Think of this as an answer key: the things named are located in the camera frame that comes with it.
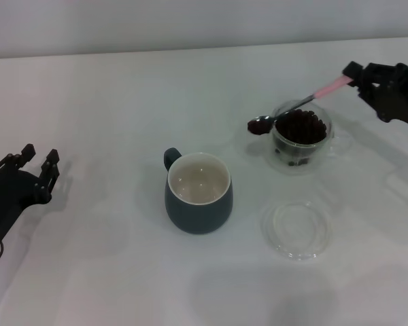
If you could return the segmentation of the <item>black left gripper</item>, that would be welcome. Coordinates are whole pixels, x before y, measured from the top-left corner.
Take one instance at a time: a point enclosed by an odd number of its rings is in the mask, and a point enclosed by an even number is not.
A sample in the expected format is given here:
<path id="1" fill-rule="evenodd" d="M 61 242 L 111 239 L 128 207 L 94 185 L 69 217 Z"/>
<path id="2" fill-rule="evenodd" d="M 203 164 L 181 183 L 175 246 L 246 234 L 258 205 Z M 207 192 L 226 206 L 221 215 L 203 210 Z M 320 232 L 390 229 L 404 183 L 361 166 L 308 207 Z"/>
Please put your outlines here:
<path id="1" fill-rule="evenodd" d="M 18 170 L 34 156 L 34 145 L 29 143 L 20 154 L 9 153 L 0 160 L 0 242 L 23 210 L 35 203 L 47 204 L 52 199 L 52 190 L 60 175 L 58 152 L 50 151 L 38 177 Z"/>

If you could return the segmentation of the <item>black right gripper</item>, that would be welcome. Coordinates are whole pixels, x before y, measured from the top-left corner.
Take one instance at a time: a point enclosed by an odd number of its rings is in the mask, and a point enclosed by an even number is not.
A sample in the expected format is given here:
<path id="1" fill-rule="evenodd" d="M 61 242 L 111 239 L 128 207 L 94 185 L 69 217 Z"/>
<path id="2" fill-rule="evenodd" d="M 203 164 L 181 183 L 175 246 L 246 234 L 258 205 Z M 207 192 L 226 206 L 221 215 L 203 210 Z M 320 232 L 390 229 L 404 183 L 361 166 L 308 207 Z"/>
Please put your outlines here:
<path id="1" fill-rule="evenodd" d="M 342 74 L 353 82 L 359 82 L 358 96 L 376 112 L 381 121 L 400 120 L 408 124 L 407 65 L 369 63 L 363 67 L 352 61 L 342 70 Z M 369 82 L 382 83 L 375 85 Z"/>

